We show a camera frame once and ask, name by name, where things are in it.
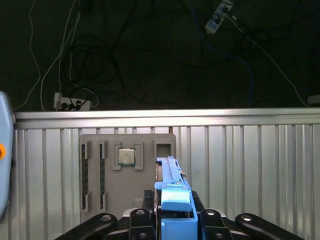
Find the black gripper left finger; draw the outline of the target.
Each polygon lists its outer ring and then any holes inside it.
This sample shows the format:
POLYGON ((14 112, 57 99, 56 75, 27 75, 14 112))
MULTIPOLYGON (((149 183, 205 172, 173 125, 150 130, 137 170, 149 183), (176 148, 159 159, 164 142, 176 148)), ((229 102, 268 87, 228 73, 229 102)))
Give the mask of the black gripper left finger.
POLYGON ((57 237, 58 240, 153 240, 154 192, 145 190, 141 208, 128 209, 118 219, 99 213, 57 237))

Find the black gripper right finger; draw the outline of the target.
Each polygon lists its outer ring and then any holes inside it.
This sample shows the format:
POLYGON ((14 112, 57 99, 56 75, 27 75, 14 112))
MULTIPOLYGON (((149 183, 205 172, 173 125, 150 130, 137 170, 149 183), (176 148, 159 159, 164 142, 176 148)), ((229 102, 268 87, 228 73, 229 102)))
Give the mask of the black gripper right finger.
POLYGON ((301 240, 293 234, 257 215, 242 213, 230 220, 214 209, 199 215, 202 240, 301 240))

